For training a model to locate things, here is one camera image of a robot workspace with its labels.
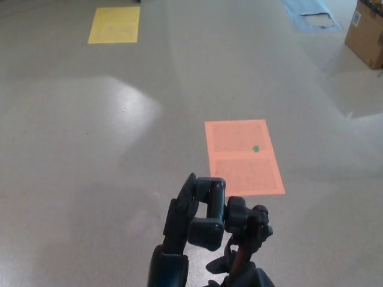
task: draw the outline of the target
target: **blue plastic sheet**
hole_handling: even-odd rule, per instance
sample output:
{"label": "blue plastic sheet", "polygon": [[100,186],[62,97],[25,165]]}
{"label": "blue plastic sheet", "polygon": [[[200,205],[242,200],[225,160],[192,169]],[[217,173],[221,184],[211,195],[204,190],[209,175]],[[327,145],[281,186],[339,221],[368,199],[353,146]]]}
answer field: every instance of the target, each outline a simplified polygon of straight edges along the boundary
{"label": "blue plastic sheet", "polygon": [[[341,31],[342,28],[322,0],[282,0],[285,9],[298,32]],[[328,15],[332,25],[313,25],[306,16]]]}

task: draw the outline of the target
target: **yellow paper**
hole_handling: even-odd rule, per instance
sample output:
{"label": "yellow paper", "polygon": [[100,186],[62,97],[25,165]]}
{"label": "yellow paper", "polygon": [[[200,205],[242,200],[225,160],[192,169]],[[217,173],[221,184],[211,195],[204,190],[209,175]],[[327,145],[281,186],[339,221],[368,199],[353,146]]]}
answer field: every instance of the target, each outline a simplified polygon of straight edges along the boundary
{"label": "yellow paper", "polygon": [[88,44],[137,43],[140,7],[97,8]]}

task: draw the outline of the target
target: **label on box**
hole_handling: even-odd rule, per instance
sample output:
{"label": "label on box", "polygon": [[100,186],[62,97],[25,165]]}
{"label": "label on box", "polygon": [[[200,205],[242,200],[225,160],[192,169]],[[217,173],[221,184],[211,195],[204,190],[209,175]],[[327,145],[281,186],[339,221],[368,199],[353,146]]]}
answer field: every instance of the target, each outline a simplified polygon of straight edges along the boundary
{"label": "label on box", "polygon": [[352,18],[352,24],[357,27],[361,19],[361,14],[358,11],[355,11],[354,17]]}
{"label": "label on box", "polygon": [[379,37],[378,45],[383,46],[383,32],[381,33],[381,36]]}

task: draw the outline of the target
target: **concrete floor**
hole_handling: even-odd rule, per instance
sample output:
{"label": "concrete floor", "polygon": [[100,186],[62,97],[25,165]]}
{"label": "concrete floor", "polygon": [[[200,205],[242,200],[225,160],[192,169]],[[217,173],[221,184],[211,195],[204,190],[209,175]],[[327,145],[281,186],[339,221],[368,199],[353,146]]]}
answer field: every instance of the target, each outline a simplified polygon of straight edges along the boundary
{"label": "concrete floor", "polygon": [[[204,121],[265,118],[285,196],[250,197],[283,287],[382,286],[383,78],[279,0],[143,0],[138,44],[87,45],[96,7],[0,4],[0,286],[145,286],[168,203],[209,175]],[[218,256],[188,246],[188,286]]]}

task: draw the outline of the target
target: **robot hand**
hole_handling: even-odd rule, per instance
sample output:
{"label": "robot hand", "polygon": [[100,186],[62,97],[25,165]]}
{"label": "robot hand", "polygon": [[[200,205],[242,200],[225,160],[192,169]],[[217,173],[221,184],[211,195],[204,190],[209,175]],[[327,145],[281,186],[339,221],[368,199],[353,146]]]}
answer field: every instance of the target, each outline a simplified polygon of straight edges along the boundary
{"label": "robot hand", "polygon": [[[246,207],[242,197],[230,197],[224,204],[226,183],[221,178],[197,178],[192,173],[168,210],[162,245],[150,263],[147,287],[185,287],[189,261],[183,254],[186,242],[216,251],[224,231],[232,236],[224,256],[207,265],[213,274],[228,273],[223,283],[209,281],[207,287],[274,287],[266,273],[250,262],[253,253],[272,235],[268,210],[261,205]],[[195,217],[199,202],[206,203],[206,218]],[[231,246],[238,245],[238,251]]]}

